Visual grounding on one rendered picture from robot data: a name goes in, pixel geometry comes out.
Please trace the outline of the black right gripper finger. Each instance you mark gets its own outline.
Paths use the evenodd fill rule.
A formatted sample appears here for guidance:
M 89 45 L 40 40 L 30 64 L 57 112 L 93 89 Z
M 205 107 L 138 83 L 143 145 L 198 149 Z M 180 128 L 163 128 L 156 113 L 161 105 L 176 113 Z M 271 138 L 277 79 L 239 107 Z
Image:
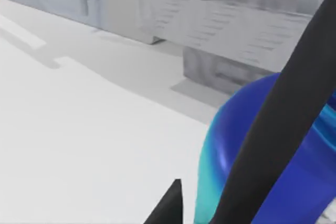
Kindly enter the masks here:
M 175 179 L 143 224 L 183 224 L 181 179 Z

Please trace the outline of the white box with black curve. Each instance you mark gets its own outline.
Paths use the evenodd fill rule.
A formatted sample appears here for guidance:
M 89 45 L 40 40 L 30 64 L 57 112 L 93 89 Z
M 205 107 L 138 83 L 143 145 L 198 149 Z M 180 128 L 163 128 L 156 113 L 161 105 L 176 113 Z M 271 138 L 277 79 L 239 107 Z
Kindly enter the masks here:
M 99 4 L 100 24 L 103 30 L 148 45 L 160 41 L 138 27 L 136 0 L 99 0 Z

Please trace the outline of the drawer with grey pierced inside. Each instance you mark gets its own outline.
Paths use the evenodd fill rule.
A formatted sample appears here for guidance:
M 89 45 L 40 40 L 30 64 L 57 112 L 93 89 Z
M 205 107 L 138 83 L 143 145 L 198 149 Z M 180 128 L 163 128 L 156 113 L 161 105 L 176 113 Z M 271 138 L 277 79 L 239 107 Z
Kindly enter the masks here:
M 323 0 L 155 0 L 164 39 L 279 71 Z

